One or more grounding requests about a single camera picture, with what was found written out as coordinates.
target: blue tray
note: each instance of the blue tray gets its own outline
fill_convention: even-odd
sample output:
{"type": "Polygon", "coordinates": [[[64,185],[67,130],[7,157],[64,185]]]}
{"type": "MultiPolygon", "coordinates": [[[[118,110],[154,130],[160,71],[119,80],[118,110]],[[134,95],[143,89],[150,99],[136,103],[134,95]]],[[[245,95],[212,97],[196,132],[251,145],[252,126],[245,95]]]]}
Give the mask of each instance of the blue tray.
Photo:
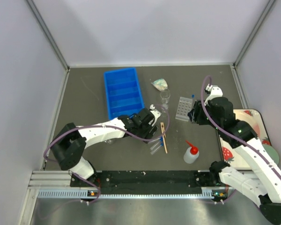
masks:
{"type": "Polygon", "coordinates": [[[135,68],[104,73],[108,118],[132,115],[145,107],[135,68]]]}

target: wooden chopstick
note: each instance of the wooden chopstick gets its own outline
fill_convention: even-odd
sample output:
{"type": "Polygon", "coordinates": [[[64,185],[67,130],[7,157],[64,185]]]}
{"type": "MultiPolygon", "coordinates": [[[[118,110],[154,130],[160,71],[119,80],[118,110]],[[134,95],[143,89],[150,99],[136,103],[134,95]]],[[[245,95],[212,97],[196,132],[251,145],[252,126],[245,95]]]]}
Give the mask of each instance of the wooden chopstick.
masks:
{"type": "MultiPolygon", "coordinates": [[[[163,122],[160,123],[160,127],[161,127],[161,133],[163,133],[164,132],[164,123],[163,122]]],[[[168,150],[167,150],[167,146],[165,144],[165,134],[163,135],[163,145],[164,145],[165,153],[167,154],[168,150]]]]}

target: crumpled plastic bag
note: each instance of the crumpled plastic bag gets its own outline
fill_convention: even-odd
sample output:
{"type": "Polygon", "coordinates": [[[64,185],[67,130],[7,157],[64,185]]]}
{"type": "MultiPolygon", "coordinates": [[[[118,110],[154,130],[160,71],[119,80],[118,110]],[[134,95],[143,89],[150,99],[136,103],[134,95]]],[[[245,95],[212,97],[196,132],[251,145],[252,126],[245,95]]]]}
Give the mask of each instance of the crumpled plastic bag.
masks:
{"type": "Polygon", "coordinates": [[[153,86],[156,87],[159,91],[167,90],[168,88],[168,84],[163,78],[158,79],[151,84],[153,84],[153,86]]]}

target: red strawberry print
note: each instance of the red strawberry print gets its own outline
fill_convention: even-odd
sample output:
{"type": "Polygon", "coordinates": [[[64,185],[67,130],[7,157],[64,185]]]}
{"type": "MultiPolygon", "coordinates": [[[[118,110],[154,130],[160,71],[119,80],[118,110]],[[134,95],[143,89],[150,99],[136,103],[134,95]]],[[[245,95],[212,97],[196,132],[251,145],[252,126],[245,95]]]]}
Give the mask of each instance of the red strawberry print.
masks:
{"type": "Polygon", "coordinates": [[[267,145],[271,145],[269,139],[267,137],[265,137],[263,140],[262,140],[262,144],[267,144],[267,145]]]}
{"type": "Polygon", "coordinates": [[[244,113],[250,115],[250,116],[253,116],[252,112],[250,110],[245,110],[244,113]]]}
{"type": "Polygon", "coordinates": [[[223,157],[224,157],[225,162],[230,163],[230,162],[234,161],[233,160],[234,157],[229,149],[222,147],[222,152],[223,152],[223,157]]]}

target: red bottle cap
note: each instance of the red bottle cap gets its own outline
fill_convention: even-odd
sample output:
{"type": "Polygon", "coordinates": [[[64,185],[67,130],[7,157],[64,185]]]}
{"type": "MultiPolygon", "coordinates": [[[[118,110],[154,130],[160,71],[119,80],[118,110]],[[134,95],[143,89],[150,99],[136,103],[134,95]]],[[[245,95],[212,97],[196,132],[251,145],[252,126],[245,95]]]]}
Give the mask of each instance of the red bottle cap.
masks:
{"type": "Polygon", "coordinates": [[[192,144],[190,144],[187,140],[185,140],[186,141],[186,143],[188,143],[189,144],[189,146],[191,147],[191,154],[192,155],[196,155],[197,153],[198,153],[198,151],[199,151],[199,149],[196,147],[196,146],[193,146],[192,144]]]}

